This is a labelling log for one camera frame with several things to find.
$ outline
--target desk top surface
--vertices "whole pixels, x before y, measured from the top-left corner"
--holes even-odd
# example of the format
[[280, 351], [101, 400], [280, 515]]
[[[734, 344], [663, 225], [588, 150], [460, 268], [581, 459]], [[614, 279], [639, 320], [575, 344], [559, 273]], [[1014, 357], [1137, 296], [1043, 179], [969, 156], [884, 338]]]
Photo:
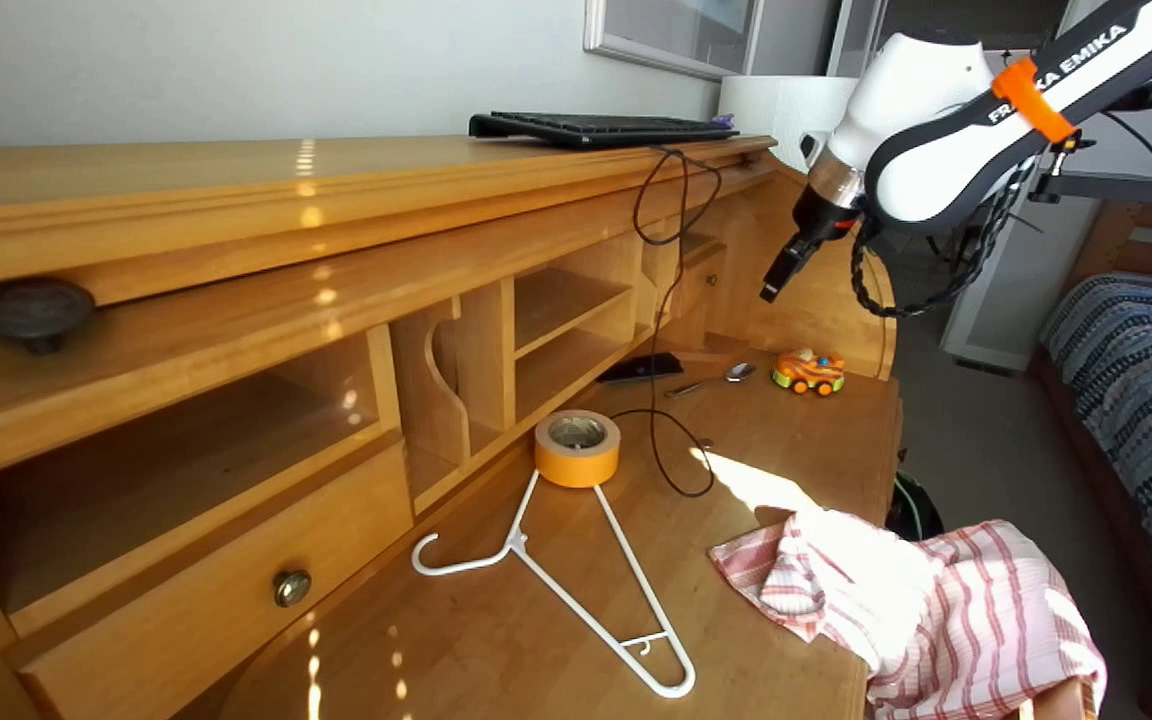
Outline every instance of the desk top surface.
[[[723, 385], [715, 362], [687, 367], [660, 379], [660, 406], [711, 453], [795, 476], [819, 503], [880, 518], [902, 443], [902, 386], [847, 379], [837, 400], [783, 395], [763, 367], [768, 360], [743, 385]], [[581, 403], [614, 416], [646, 406], [647, 391], [600, 385]], [[606, 493], [695, 664], [692, 695], [653, 695], [515, 557], [429, 581], [413, 573], [410, 539], [369, 584], [344, 586], [235, 674], [229, 710], [301, 717], [304, 669], [319, 655], [324, 717], [866, 717], [857, 655], [781, 631], [710, 562], [711, 544], [775, 515], [749, 513], [723, 482], [701, 498], [678, 494], [653, 462], [647, 416], [621, 416], [621, 430], [621, 470]], [[687, 459], [683, 437], [660, 421], [658, 439], [672, 479], [701, 487], [706, 470]], [[502, 546], [528, 470], [532, 457], [515, 453], [433, 513], [418, 535], [442, 532], [442, 544], [426, 558], [451, 562]], [[526, 532], [528, 553], [614, 634], [658, 631], [594, 493], [541, 482]], [[647, 669], [663, 685], [679, 674], [663, 643]]]

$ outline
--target floor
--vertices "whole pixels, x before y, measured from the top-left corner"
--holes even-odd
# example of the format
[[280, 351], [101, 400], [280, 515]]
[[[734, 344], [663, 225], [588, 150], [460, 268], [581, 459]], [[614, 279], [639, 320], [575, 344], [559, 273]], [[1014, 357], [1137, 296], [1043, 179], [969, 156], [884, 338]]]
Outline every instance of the floor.
[[[897, 293], [914, 296], [935, 268], [897, 254], [891, 276]], [[932, 493], [950, 529], [1002, 515], [1051, 557], [1110, 659], [1106, 720], [1140, 720], [1152, 634], [1080, 468], [1028, 374], [964, 367], [942, 351], [946, 314], [902, 320], [905, 476]]]

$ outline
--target pink cloth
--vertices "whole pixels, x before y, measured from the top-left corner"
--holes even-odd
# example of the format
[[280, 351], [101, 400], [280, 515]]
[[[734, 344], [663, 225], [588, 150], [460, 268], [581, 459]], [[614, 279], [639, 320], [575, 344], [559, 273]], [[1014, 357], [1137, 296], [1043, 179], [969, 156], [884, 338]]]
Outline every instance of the pink cloth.
[[[905, 544], [884, 529], [870, 522], [870, 532], [876, 532], [876, 544]], [[1074, 674], [1092, 685], [1101, 708], [1106, 655], [1060, 573], [1028, 535], [1006, 518], [989, 518], [905, 546], [920, 546], [935, 569], [914, 631], [905, 631], [908, 609], [902, 609], [902, 586], [890, 581], [866, 584], [866, 573], [857, 573], [857, 584], [819, 581], [837, 573], [840, 557], [830, 539], [814, 535], [814, 522], [799, 529], [790, 518], [783, 529], [749, 532], [711, 546], [711, 558], [781, 627], [799, 640], [830, 634], [870, 659], [870, 703], [876, 717], [1006, 717]], [[857, 602], [847, 593], [870, 600], [891, 595], [891, 619], [831, 613], [837, 602]], [[890, 622], [908, 643], [897, 655], [876, 655], [866, 631], [891, 631]]]

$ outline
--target white wall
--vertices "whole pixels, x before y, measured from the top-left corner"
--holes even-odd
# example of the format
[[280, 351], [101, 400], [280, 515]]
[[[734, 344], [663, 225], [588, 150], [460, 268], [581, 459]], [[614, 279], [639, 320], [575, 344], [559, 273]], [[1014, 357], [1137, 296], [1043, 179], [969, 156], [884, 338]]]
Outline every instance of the white wall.
[[484, 108], [710, 115], [584, 0], [0, 0], [0, 142], [460, 135]]

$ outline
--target yellow tape roll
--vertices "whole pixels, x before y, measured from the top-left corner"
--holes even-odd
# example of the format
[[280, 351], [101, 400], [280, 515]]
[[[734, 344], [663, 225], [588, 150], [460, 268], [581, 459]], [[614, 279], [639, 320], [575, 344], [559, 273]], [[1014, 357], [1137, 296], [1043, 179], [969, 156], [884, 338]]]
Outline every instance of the yellow tape roll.
[[597, 487], [617, 476], [621, 426], [614, 416], [570, 406], [535, 422], [535, 468], [559, 487]]

